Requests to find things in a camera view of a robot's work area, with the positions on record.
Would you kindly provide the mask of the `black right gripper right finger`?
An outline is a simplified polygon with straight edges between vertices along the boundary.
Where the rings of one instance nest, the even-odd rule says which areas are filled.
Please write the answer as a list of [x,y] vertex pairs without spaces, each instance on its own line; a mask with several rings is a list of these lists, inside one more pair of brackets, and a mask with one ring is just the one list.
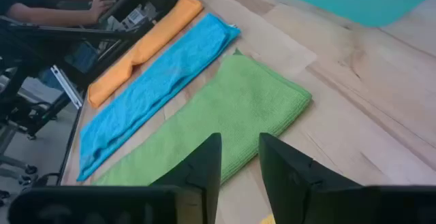
[[259,158],[276,223],[304,223],[316,191],[359,186],[269,133],[259,135]]

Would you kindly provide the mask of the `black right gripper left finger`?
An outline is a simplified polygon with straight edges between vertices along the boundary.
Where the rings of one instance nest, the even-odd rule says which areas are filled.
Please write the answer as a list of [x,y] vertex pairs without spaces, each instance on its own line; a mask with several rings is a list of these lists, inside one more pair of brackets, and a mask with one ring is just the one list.
[[214,223],[221,182],[221,134],[212,133],[151,186],[163,199],[149,206],[150,223]]

